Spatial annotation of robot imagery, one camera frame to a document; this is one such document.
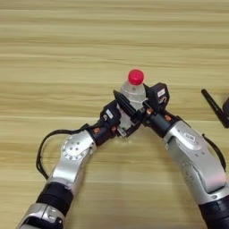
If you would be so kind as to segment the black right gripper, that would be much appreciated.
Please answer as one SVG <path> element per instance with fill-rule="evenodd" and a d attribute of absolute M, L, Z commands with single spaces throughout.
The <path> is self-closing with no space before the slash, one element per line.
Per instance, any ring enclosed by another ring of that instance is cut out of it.
<path fill-rule="evenodd" d="M 132 121 L 142 121 L 142 124 L 151 128 L 160 138 L 164 138 L 168 131 L 181 118 L 166 110 L 157 112 L 153 108 L 146 108 L 143 102 L 146 100 L 145 90 L 138 92 L 126 91 L 124 94 L 114 91 L 114 97 L 119 107 L 131 118 Z"/>

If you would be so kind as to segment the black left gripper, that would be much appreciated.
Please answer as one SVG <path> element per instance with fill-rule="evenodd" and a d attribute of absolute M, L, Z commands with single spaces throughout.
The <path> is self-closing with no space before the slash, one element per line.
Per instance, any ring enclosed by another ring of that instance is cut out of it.
<path fill-rule="evenodd" d="M 97 146 L 103 145 L 106 141 L 114 138 L 117 134 L 117 126 L 120 122 L 105 122 L 99 120 L 96 124 L 88 128 L 89 134 Z M 140 122 L 127 122 L 123 125 L 125 136 L 129 137 L 141 126 Z"/>

